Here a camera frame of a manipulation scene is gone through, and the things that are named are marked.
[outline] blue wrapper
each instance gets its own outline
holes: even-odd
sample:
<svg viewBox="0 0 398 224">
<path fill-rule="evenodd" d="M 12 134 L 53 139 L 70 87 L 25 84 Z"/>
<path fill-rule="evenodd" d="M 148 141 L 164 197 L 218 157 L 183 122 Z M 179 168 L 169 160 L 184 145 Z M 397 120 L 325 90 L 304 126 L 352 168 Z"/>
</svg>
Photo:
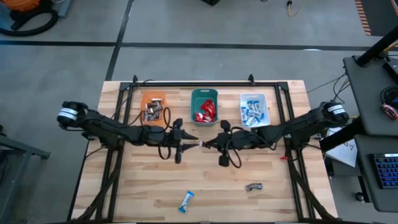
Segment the blue wrapper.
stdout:
<svg viewBox="0 0 398 224">
<path fill-rule="evenodd" d="M 187 212 L 188 204 L 190 203 L 190 201 L 192 200 L 192 198 L 193 198 L 193 193 L 192 193 L 191 191 L 188 191 L 187 194 L 186 194 L 186 196 L 185 196 L 184 201 L 182 201 L 182 204 L 181 204 L 181 206 L 178 208 L 178 210 L 179 210 L 180 212 L 182 212 L 182 213 Z"/>
</svg>

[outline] wooden table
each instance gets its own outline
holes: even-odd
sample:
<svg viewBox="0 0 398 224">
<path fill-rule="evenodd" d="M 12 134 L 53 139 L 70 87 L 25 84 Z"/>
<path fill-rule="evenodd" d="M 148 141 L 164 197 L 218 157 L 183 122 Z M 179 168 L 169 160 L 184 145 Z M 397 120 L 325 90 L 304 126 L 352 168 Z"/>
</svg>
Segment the wooden table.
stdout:
<svg viewBox="0 0 398 224">
<path fill-rule="evenodd" d="M 310 110 L 303 81 L 288 81 L 296 116 Z M 105 82 L 98 111 L 111 116 L 116 107 L 120 82 Z M 145 90 L 166 91 L 172 121 L 183 118 L 183 128 L 190 134 L 208 141 L 221 132 L 220 124 L 213 127 L 195 126 L 190 119 L 192 87 L 140 88 L 134 92 L 129 120 L 140 112 L 141 96 Z M 271 87 L 219 87 L 218 116 L 232 126 L 240 126 L 239 97 L 242 93 L 264 93 L 267 97 L 271 124 L 279 124 L 275 91 Z M 91 142 L 88 153 L 99 148 Z M 255 149 L 239 152 L 242 168 L 218 165 L 219 152 L 195 147 L 183 153 L 181 164 L 172 157 L 164 161 L 157 148 L 147 146 L 124 147 L 114 222 L 294 222 L 297 221 L 290 175 L 284 155 L 283 141 L 276 151 Z M 310 188 L 321 204 L 337 216 L 328 176 L 319 149 L 303 151 Z M 106 150 L 97 152 L 86 161 L 73 209 L 72 218 L 81 215 L 100 190 Z M 260 182 L 264 188 L 245 192 L 244 186 Z M 195 197 L 187 213 L 178 207 L 188 190 Z M 304 214 L 308 214 L 303 193 L 300 193 Z M 105 200 L 104 210 L 108 210 Z"/>
</svg>

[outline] blue keyboard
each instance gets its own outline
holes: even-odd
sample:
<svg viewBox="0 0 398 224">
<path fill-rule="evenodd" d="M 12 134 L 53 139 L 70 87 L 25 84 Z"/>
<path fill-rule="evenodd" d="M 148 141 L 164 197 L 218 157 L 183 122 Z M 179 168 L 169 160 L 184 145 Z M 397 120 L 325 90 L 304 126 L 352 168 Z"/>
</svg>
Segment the blue keyboard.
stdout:
<svg viewBox="0 0 398 224">
<path fill-rule="evenodd" d="M 398 189 L 398 154 L 373 154 L 376 178 L 381 189 Z"/>
</svg>

